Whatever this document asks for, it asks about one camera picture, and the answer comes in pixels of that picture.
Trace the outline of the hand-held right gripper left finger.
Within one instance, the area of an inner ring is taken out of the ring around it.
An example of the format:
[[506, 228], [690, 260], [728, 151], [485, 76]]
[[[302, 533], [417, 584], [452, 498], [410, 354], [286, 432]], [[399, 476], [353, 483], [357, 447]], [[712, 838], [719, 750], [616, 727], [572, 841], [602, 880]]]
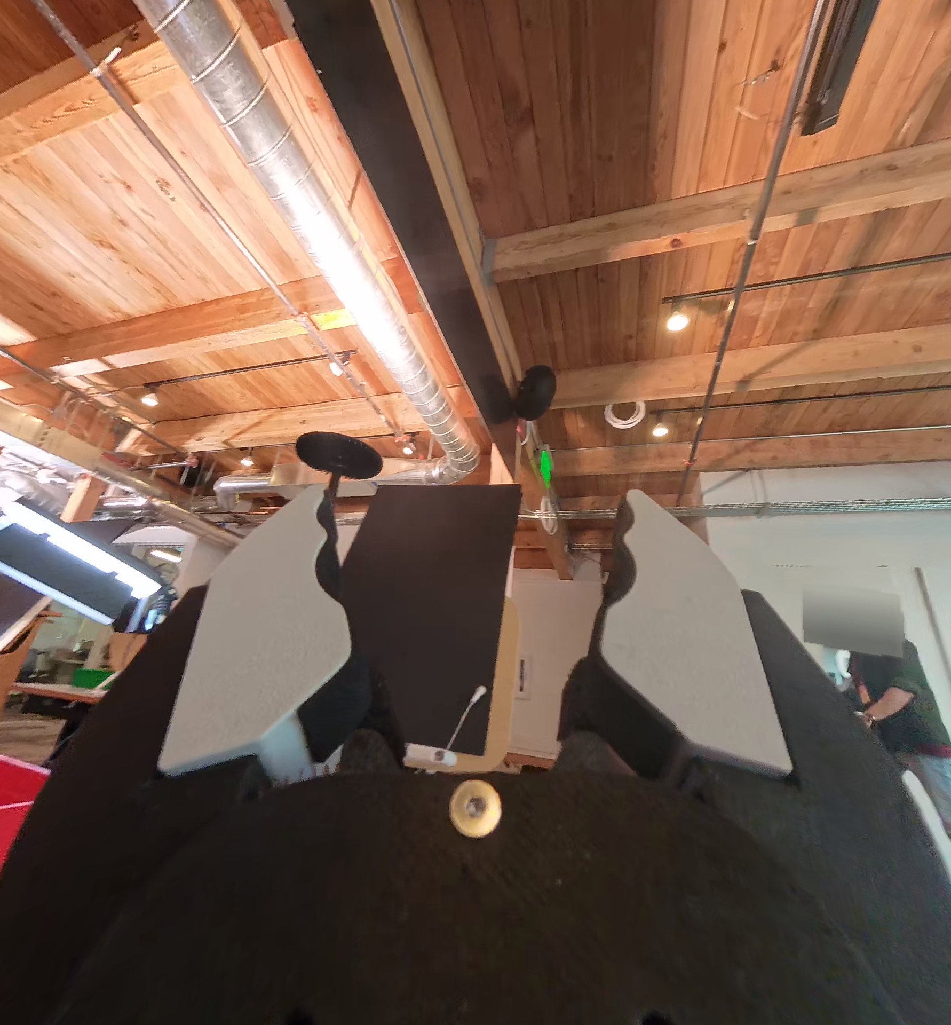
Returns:
[[320, 583], [326, 497], [311, 485], [213, 572], [158, 758], [165, 776], [255, 756], [268, 776], [312, 776], [298, 711], [346, 664], [341, 604]]

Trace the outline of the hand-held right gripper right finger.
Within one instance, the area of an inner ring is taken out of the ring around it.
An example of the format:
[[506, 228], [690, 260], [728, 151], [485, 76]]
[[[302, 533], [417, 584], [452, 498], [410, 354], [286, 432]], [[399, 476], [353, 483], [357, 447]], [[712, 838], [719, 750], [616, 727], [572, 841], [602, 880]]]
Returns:
[[615, 521], [596, 624], [596, 730], [637, 773], [692, 758], [768, 777], [793, 771], [735, 577], [638, 490]]

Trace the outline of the large black tilted board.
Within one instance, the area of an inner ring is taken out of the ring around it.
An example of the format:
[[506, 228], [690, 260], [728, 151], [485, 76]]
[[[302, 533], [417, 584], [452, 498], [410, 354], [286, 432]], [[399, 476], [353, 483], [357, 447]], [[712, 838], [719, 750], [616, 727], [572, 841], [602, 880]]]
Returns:
[[445, 746], [471, 694], [487, 695], [454, 743], [449, 773], [508, 753], [520, 626], [508, 598], [516, 484], [381, 484], [341, 568], [354, 639], [376, 674], [339, 775], [398, 771], [408, 744]]

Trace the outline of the wooden workbench green boards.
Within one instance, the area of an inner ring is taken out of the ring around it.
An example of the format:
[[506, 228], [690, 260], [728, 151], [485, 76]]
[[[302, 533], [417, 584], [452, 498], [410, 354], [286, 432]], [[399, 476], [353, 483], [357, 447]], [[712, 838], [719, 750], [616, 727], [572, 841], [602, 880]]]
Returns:
[[11, 691], [26, 697], [44, 698], [67, 704], [97, 705], [106, 696], [113, 680], [120, 673], [107, 673], [95, 687], [76, 685], [14, 683]]

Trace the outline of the black pole with disc top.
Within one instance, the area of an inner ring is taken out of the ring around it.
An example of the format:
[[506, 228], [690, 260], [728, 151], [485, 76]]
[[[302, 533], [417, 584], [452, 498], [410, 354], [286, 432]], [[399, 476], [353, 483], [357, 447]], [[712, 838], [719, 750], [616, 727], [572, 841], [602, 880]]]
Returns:
[[335, 509], [340, 482], [372, 480], [383, 469], [382, 456], [366, 442], [332, 430], [309, 430], [294, 446], [301, 463], [325, 475], [327, 503]]

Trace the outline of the glowing light panel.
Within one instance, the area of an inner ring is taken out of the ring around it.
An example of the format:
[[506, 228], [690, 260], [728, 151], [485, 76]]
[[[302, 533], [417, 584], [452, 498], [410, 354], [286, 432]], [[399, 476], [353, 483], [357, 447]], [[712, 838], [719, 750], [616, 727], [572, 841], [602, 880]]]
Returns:
[[28, 499], [0, 514], [0, 574], [100, 624], [115, 622], [129, 605], [159, 594], [167, 582], [110, 543]]

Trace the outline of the white bar with thin antenna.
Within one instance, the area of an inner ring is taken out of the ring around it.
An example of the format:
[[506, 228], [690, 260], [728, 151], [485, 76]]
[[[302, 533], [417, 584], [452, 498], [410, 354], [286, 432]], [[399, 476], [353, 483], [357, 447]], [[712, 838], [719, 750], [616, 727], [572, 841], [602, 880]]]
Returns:
[[457, 764], [457, 754], [453, 750], [455, 741], [464, 726], [469, 713], [477, 707], [480, 701], [487, 695], [488, 691], [484, 685], [476, 688], [469, 703], [461, 713], [449, 740], [445, 746], [435, 747], [420, 744], [408, 744], [405, 750], [405, 767], [419, 774], [432, 775], [442, 770], [453, 769]]

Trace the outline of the black ceiling dome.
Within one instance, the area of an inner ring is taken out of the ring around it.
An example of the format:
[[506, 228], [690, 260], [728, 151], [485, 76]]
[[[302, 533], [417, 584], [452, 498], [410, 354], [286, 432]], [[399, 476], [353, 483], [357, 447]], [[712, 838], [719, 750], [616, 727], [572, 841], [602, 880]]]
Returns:
[[508, 391], [499, 374], [481, 378], [478, 405], [482, 416], [490, 423], [509, 419], [533, 422], [544, 416], [556, 396], [557, 376], [548, 365], [535, 365], [520, 379], [514, 393]]

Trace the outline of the black ceiling heater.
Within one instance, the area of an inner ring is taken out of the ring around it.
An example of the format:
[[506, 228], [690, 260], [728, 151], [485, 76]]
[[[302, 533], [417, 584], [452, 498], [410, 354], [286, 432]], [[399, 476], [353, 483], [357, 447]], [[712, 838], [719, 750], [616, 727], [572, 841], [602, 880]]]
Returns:
[[817, 135], [838, 122], [853, 73], [879, 5], [879, 1], [833, 3], [807, 94], [802, 136]]

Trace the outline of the silver spiral duct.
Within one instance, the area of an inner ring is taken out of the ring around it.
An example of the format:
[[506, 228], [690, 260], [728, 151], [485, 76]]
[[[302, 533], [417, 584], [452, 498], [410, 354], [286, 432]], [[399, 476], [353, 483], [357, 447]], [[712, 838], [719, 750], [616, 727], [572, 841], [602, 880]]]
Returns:
[[422, 351], [404, 301], [315, 157], [234, 2], [137, 1], [188, 83], [442, 449], [394, 484], [456, 484], [481, 455]]

